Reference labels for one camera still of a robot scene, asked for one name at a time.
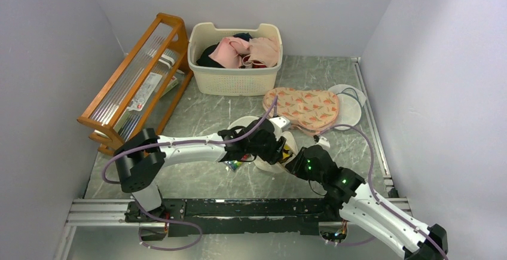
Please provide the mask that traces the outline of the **orange wooden shelf rack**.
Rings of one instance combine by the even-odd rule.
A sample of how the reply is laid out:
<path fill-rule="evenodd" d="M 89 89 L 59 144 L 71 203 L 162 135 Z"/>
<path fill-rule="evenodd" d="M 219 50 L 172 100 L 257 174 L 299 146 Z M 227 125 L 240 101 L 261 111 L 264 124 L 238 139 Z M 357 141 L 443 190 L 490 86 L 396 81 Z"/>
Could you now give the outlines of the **orange wooden shelf rack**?
<path fill-rule="evenodd" d="M 130 101 L 167 50 L 179 54 L 167 77 L 140 112 L 127 111 Z M 187 60 L 188 36 L 182 18 L 158 13 L 146 32 L 127 54 L 97 96 L 77 121 L 91 129 L 89 138 L 99 144 L 98 151 L 112 155 L 116 149 L 139 133 L 166 93 L 172 101 L 155 128 L 161 134 L 173 115 L 194 74 Z"/>

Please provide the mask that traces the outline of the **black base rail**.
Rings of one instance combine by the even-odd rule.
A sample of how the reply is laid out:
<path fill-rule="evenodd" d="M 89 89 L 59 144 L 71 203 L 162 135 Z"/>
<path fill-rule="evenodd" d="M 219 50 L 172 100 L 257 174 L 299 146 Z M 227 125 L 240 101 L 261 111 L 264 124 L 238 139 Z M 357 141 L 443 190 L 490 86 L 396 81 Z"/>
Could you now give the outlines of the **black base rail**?
<path fill-rule="evenodd" d="M 177 199 L 144 214 L 131 201 L 124 220 L 145 228 L 144 240 L 191 234 L 299 233 L 342 242 L 347 222 L 329 211 L 322 198 Z"/>

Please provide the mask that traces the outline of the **dark navy garment in basket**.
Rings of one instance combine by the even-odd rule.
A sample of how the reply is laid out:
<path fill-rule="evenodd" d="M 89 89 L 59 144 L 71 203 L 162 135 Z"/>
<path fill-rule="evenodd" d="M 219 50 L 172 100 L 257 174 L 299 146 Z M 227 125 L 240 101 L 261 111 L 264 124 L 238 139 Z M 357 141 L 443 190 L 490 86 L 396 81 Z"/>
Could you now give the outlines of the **dark navy garment in basket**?
<path fill-rule="evenodd" d="M 250 54 L 251 39 L 249 33 L 224 37 L 219 43 L 207 47 L 196 63 L 210 68 L 238 69 L 243 57 Z"/>

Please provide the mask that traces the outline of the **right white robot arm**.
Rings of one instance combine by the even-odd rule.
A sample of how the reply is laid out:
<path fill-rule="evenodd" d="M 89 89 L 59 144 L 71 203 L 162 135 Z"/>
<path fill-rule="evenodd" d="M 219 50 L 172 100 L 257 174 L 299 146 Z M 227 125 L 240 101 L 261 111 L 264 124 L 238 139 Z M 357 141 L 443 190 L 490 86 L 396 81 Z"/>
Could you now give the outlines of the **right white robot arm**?
<path fill-rule="evenodd" d="M 355 224 L 402 259 L 447 259 L 446 230 L 417 220 L 389 202 L 351 169 L 339 167 L 319 145 L 302 148 L 286 170 L 305 181 L 322 185 L 323 214 Z"/>

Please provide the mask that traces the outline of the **marker pen pack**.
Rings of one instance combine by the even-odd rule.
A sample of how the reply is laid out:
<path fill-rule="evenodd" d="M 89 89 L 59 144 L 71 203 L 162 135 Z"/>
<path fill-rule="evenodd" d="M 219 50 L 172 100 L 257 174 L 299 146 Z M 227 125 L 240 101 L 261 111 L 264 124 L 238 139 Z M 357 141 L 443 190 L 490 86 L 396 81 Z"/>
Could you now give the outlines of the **marker pen pack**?
<path fill-rule="evenodd" d="M 253 156 L 251 154 L 246 154 L 239 160 L 228 160 L 228 161 L 224 161 L 223 163 L 226 165 L 227 170 L 231 170 L 231 171 L 235 172 L 243 164 L 251 163 L 255 160 L 256 160 L 256 156 Z"/>

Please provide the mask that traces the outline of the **pink garment in basket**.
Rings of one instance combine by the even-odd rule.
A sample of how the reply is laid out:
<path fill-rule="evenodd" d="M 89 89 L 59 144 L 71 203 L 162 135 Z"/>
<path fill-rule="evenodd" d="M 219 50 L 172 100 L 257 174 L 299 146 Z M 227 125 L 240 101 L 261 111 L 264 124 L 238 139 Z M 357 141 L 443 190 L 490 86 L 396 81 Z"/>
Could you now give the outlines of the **pink garment in basket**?
<path fill-rule="evenodd" d="M 250 43 L 238 37 L 222 38 L 209 57 L 223 68 L 237 69 L 242 57 L 250 54 Z"/>

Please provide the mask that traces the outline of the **beige mesh laundry bag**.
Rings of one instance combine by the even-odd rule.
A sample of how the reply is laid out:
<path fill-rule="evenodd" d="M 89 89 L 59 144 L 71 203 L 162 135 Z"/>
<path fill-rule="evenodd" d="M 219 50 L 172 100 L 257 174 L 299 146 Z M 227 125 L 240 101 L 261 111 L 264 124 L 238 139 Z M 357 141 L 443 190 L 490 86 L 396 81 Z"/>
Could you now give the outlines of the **beige mesh laundry bag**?
<path fill-rule="evenodd" d="M 225 144 L 220 159 L 232 169 L 238 164 L 253 163 L 265 172 L 282 173 L 298 151 L 292 133 L 283 128 L 289 121 L 283 117 L 241 117 L 218 134 Z"/>

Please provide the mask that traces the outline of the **white mesh laundry bag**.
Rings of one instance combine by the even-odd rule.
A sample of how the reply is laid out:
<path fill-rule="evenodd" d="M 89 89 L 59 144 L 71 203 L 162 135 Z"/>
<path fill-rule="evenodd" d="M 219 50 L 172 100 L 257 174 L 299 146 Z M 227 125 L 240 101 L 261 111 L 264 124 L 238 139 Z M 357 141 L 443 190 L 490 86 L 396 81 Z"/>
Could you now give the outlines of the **white mesh laundry bag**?
<path fill-rule="evenodd" d="M 349 126 L 357 125 L 362 118 L 362 109 L 367 101 L 366 95 L 358 88 L 347 84 L 337 84 L 328 89 L 338 97 L 338 116 L 336 130 L 348 130 Z"/>

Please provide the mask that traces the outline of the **red garment in basket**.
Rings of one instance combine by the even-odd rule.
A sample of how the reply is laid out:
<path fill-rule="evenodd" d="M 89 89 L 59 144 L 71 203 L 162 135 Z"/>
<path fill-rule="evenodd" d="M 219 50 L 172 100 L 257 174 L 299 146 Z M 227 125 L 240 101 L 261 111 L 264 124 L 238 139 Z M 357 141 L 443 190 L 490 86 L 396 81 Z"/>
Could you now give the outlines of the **red garment in basket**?
<path fill-rule="evenodd" d="M 245 65 L 246 68 L 267 68 L 267 66 L 265 64 L 262 64 L 262 63 L 250 63 L 250 64 L 247 64 Z"/>

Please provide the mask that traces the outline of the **pink bra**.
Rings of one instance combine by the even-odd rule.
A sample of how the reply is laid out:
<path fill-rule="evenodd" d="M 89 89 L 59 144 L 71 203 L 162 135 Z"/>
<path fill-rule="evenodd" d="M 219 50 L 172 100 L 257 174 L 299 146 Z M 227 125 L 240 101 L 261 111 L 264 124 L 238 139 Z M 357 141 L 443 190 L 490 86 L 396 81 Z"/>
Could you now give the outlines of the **pink bra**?
<path fill-rule="evenodd" d="M 250 41 L 250 54 L 242 58 L 242 65 L 262 63 L 268 68 L 275 67 L 280 57 L 280 44 L 275 38 L 252 38 Z"/>

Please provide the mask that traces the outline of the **aluminium frame rail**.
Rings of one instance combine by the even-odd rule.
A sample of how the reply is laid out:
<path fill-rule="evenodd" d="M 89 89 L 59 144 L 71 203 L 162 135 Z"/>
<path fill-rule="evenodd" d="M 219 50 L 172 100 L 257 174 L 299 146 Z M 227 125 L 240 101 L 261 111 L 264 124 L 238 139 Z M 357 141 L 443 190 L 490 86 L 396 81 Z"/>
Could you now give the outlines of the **aluminium frame rail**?
<path fill-rule="evenodd" d="M 128 199 L 75 200 L 57 259 L 396 259 L 355 224 L 342 242 L 299 233 L 191 234 L 144 240 L 147 228 L 125 222 Z"/>

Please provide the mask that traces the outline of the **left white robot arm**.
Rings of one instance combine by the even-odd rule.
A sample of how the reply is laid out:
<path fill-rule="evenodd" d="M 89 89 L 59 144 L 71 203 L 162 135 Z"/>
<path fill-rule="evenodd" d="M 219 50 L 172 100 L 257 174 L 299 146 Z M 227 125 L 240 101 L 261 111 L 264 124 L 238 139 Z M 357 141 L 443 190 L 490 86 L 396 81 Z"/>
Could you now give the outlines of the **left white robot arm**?
<path fill-rule="evenodd" d="M 143 129 L 114 152 L 123 193 L 131 194 L 149 221 L 163 218 L 166 205 L 154 182 L 159 171 L 196 161 L 253 162 L 267 172 L 281 173 L 297 149 L 291 132 L 281 129 L 283 118 L 241 117 L 227 129 L 200 137 L 168 137 Z"/>

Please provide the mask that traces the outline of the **yellow black item in bag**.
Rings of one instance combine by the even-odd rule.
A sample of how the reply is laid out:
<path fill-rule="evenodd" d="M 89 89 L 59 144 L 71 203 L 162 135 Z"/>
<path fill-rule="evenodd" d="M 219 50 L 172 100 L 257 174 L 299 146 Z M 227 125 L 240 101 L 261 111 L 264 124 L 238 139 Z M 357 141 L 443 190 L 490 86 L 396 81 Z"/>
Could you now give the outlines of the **yellow black item in bag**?
<path fill-rule="evenodd" d="M 283 166 L 290 161 L 290 159 L 294 156 L 294 152 L 291 149 L 284 149 L 282 151 L 282 158 L 280 159 L 279 163 Z"/>

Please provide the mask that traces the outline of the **cream plastic laundry basket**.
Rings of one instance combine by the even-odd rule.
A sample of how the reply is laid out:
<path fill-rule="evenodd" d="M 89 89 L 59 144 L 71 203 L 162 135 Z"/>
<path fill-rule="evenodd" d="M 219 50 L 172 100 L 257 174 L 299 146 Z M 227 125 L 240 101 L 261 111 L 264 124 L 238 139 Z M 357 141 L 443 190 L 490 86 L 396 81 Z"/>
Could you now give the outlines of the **cream plastic laundry basket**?
<path fill-rule="evenodd" d="M 271 68 L 213 68 L 200 66 L 197 60 L 205 49 L 218 44 L 222 38 L 237 33 L 252 37 L 274 38 L 279 44 L 279 58 Z M 204 94 L 219 96 L 262 96 L 274 87 L 276 75 L 282 66 L 283 45 L 277 26 L 261 23 L 256 29 L 218 29 L 212 22 L 196 24 L 188 44 L 188 65 L 194 73 L 198 89 Z"/>

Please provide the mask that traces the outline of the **papers on shelf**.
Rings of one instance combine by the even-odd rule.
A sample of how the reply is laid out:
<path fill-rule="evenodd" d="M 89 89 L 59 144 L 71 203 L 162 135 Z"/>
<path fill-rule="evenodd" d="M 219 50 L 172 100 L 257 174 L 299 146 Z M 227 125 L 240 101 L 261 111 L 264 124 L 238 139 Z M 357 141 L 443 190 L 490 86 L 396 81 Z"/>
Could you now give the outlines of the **papers on shelf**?
<path fill-rule="evenodd" d="M 160 88 L 161 83 L 165 77 L 167 77 L 178 57 L 179 54 L 177 52 L 169 49 L 161 55 L 154 68 L 130 101 L 127 106 L 127 111 L 140 112 L 144 109 L 146 104 L 153 97 L 155 91 Z"/>

